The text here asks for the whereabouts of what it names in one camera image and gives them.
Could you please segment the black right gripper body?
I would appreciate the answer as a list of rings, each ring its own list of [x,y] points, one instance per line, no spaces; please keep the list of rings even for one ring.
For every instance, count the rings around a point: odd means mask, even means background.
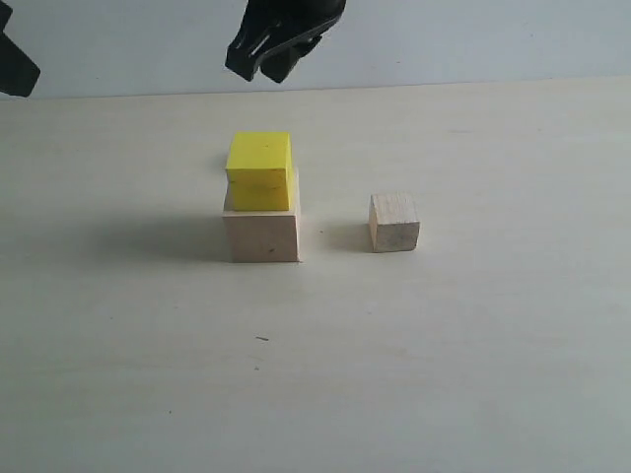
[[[244,31],[251,37],[265,34],[294,37],[337,21],[345,6],[342,0],[248,1]]]

